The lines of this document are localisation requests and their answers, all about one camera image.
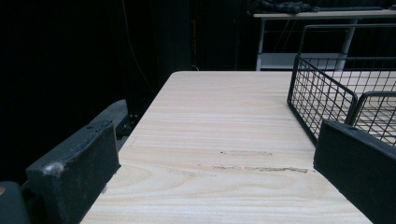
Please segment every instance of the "wood grain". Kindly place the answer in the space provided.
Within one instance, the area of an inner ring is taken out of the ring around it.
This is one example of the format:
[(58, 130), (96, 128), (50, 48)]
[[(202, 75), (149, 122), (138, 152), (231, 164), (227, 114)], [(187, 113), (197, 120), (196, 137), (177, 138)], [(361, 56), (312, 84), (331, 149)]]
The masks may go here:
[(314, 170), (290, 76), (173, 74), (82, 223), (370, 223)]

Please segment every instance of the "black wire basket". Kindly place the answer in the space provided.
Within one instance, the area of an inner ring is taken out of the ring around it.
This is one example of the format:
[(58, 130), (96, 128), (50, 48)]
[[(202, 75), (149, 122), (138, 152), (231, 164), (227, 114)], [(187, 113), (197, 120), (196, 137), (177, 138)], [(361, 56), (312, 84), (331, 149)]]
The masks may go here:
[(297, 55), (288, 104), (314, 144), (321, 122), (328, 119), (360, 128), (395, 147), (395, 85), (396, 57)]

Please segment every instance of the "dark background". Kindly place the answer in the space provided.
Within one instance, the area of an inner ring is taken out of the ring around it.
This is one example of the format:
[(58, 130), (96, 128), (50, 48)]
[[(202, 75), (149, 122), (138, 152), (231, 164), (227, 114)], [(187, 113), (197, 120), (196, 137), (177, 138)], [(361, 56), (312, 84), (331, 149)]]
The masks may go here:
[[(120, 99), (126, 99), (130, 115), (141, 117), (175, 71), (254, 70), (259, 20), (247, 15), (248, 3), (245, 0), (2, 3), (0, 181), (22, 184), (28, 165)], [(310, 3), (331, 7), (346, 6), (347, 1)], [(389, 7), (392, 3), (348, 4)], [(268, 22), (265, 41), (270, 44), (265, 46), (271, 48), (264, 51), (294, 52), (305, 23), (290, 22), (286, 26), (285, 21)], [(391, 41), (396, 36), (394, 30), (357, 32), (355, 36), (351, 54), (395, 52), (395, 41)], [(335, 35), (330, 42), (342, 39), (342, 35)], [(333, 47), (321, 44), (308, 50), (319, 48)]]

